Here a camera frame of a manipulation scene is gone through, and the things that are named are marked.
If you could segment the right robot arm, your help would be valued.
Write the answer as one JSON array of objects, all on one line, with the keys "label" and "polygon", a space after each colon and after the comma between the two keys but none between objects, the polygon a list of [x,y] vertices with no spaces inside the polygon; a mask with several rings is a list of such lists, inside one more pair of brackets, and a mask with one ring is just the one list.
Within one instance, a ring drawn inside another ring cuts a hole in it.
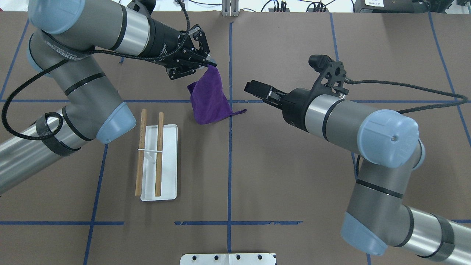
[{"label": "right robot arm", "polygon": [[253,80],[244,90],[281,109],[287,123],[363,158],[341,229],[352,247],[383,255],[392,246],[434,262],[470,264],[470,228],[403,204],[411,173],[425,158],[414,119],[346,100],[337,82],[284,93]]}]

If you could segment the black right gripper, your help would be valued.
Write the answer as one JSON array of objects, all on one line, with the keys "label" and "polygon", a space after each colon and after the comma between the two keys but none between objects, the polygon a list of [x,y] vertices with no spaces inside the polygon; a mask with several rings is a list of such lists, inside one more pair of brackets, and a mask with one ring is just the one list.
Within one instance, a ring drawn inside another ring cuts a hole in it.
[{"label": "black right gripper", "polygon": [[265,100],[266,104],[281,109],[284,120],[296,128],[307,131],[305,117],[308,106],[321,95],[319,89],[307,90],[303,88],[293,89],[284,93],[273,86],[251,80],[247,82],[244,91]]}]

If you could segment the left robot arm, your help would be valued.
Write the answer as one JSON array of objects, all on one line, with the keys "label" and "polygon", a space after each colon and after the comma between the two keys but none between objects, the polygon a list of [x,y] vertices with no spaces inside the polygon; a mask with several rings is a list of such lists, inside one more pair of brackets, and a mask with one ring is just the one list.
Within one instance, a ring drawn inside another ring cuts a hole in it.
[{"label": "left robot arm", "polygon": [[[36,31],[27,55],[38,74],[7,97],[1,112],[13,136],[1,144],[1,193],[97,139],[108,144],[133,129],[136,119],[94,59],[97,53],[144,60],[166,68],[171,80],[217,64],[210,57],[205,32],[190,26],[178,1],[185,30],[152,18],[154,0],[30,0],[29,21]],[[40,77],[52,77],[70,103],[42,114],[23,132],[7,121],[15,96]]]}]

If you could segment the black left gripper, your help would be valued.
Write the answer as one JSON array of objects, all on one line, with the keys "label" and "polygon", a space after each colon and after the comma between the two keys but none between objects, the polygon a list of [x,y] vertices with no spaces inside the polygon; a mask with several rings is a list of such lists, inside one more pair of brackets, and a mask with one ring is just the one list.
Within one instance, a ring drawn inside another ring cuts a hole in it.
[{"label": "black left gripper", "polygon": [[149,57],[153,63],[165,67],[170,80],[194,74],[200,67],[217,67],[200,25],[194,25],[186,33],[153,20],[151,30]]}]

